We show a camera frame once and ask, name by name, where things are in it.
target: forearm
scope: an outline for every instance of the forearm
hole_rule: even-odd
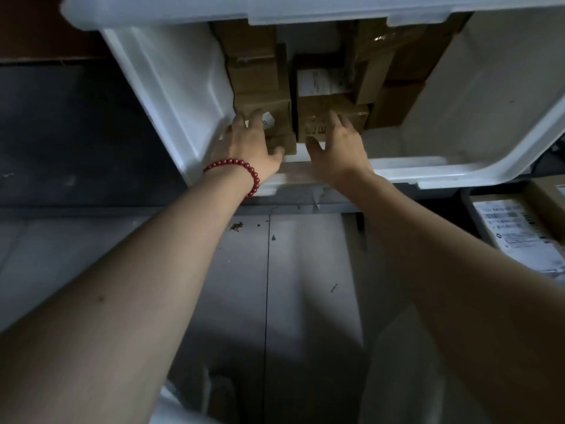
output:
[[[249,174],[233,168],[211,171],[3,334],[3,422],[149,417],[216,245],[249,191]]]
[[[488,410],[510,421],[555,419],[563,290],[383,178],[340,189],[369,218],[448,364]]]

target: hand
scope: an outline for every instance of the hand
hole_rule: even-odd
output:
[[[340,181],[351,173],[374,175],[361,135],[345,116],[328,113],[325,150],[314,137],[306,137],[306,148],[314,175],[339,190]]]
[[[277,147],[275,152],[269,155],[262,120],[263,110],[255,110],[249,118],[249,127],[246,127],[244,115],[238,113],[226,130],[224,139],[213,149],[210,162],[228,158],[243,159],[253,167],[259,174],[261,183],[264,183],[279,170],[284,148]]]

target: reddish brown surface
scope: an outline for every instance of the reddish brown surface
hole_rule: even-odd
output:
[[[59,13],[61,0],[0,0],[0,62],[109,56],[96,32],[75,29]]]

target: stack of boxes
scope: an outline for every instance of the stack of boxes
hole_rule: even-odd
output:
[[[236,112],[248,119],[262,108],[267,148],[283,146],[285,154],[296,154],[286,47],[276,43],[275,27],[233,20],[212,28],[226,55]]]
[[[235,110],[249,118],[262,108],[267,147],[283,145],[292,155],[294,131],[298,142],[307,136],[325,141],[328,110],[346,116],[359,133],[400,126],[470,16],[454,13],[441,24],[398,27],[387,26],[386,18],[337,22],[340,52],[293,60],[294,129],[286,47],[277,44],[275,27],[250,26],[246,20],[212,27],[226,54]]]

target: barcode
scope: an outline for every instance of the barcode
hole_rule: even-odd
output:
[[[517,213],[511,212],[511,213],[487,213],[485,214],[485,217],[487,219],[496,219],[496,220],[502,220],[502,219],[513,219],[518,217]]]

